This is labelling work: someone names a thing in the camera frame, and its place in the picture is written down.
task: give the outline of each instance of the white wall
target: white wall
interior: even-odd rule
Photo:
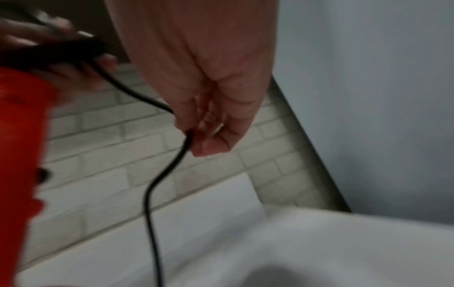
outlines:
[[[454,223],[453,15],[281,1],[274,76],[353,211]]]

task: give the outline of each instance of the hand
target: hand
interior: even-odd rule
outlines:
[[[72,24],[62,18],[54,18],[53,24],[66,35],[77,35]],[[0,51],[18,49],[39,43],[56,42],[59,36],[44,26],[0,19]],[[116,58],[103,55],[97,59],[106,70],[116,66]],[[76,92],[94,90],[103,84],[103,80],[87,65],[78,70],[71,64],[49,66],[46,71],[33,70],[38,77],[49,81],[59,92],[57,104],[67,103]]]
[[[230,151],[263,101],[274,60],[277,0],[106,0],[126,50],[195,129],[196,157]]]

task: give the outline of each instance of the brick-patterned floor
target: brick-patterned floor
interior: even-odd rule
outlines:
[[[119,79],[158,98],[133,71]],[[48,208],[33,221],[24,262],[81,242],[141,212],[145,184],[175,155],[173,116],[114,89],[80,95],[51,114],[40,187]],[[154,195],[155,208],[246,171],[263,203],[337,209],[338,194],[275,84],[234,151],[188,155]]]

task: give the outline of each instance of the brown background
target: brown background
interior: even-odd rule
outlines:
[[[101,36],[110,44],[110,53],[117,56],[121,62],[129,61],[103,0],[27,0],[26,3],[46,11],[51,16],[70,20],[78,30]]]

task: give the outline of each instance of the orange object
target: orange object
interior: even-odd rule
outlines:
[[[54,88],[31,74],[0,68],[0,287],[14,286]]]

